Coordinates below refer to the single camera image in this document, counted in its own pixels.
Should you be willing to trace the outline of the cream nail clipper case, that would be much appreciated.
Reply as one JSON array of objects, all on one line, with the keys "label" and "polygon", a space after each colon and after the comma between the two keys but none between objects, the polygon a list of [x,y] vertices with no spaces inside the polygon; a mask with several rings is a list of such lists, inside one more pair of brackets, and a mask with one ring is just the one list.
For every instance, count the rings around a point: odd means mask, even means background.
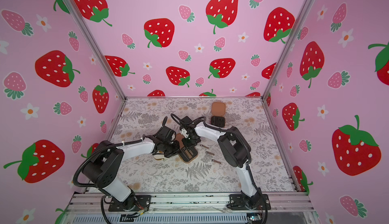
[{"label": "cream nail clipper case", "polygon": [[163,159],[165,159],[164,153],[161,153],[161,152],[156,153],[155,155],[153,155],[153,157],[154,157],[155,160],[163,160]]}]

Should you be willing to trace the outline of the light brown nail clipper case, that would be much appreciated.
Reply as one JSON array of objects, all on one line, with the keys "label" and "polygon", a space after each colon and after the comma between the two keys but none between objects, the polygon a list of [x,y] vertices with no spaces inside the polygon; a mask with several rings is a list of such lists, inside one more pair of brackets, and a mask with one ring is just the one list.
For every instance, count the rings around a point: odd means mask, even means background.
[{"label": "light brown nail clipper case", "polygon": [[185,137],[181,133],[178,133],[175,138],[175,140],[179,143],[179,157],[184,163],[191,163],[195,158],[197,158],[198,151],[195,147],[187,148],[183,144],[183,139],[185,139]]}]

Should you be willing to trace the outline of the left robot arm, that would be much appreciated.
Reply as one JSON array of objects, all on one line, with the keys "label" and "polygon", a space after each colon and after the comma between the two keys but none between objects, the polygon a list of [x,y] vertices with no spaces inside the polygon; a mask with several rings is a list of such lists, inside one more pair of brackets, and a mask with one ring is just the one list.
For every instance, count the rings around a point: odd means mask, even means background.
[{"label": "left robot arm", "polygon": [[162,126],[157,133],[143,135],[136,141],[118,144],[103,141],[76,170],[73,184],[81,188],[97,188],[121,209],[133,211],[137,207],[136,195],[118,177],[122,162],[145,154],[162,153],[167,158],[174,156],[179,152],[179,143],[175,138],[173,129]]}]

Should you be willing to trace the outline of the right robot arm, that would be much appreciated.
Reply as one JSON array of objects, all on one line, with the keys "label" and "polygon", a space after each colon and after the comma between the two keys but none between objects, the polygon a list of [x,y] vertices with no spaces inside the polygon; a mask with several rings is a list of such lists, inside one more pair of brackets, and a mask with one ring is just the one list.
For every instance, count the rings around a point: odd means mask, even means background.
[{"label": "right robot arm", "polygon": [[264,211],[271,209],[267,195],[256,185],[250,168],[251,147],[236,127],[219,128],[207,124],[205,117],[195,120],[188,116],[180,119],[174,114],[171,114],[171,117],[180,126],[185,146],[196,146],[201,142],[201,138],[217,142],[226,162],[237,171],[241,193],[230,195],[228,209]]}]

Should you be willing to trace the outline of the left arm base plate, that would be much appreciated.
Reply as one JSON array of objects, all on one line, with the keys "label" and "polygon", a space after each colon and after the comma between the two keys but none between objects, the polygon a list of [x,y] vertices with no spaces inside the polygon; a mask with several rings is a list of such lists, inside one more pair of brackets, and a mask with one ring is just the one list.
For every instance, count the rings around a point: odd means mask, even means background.
[{"label": "left arm base plate", "polygon": [[130,195],[124,202],[112,197],[109,205],[109,212],[138,212],[147,211],[151,204],[151,195]]}]

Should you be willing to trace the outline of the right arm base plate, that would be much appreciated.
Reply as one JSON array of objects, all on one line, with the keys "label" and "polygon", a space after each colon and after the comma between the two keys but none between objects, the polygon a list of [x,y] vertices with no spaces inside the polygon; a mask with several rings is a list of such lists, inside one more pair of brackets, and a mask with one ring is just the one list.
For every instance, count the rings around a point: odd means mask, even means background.
[{"label": "right arm base plate", "polygon": [[230,201],[226,205],[231,210],[271,210],[270,201],[266,194],[256,194],[248,197],[243,193],[229,195]]}]

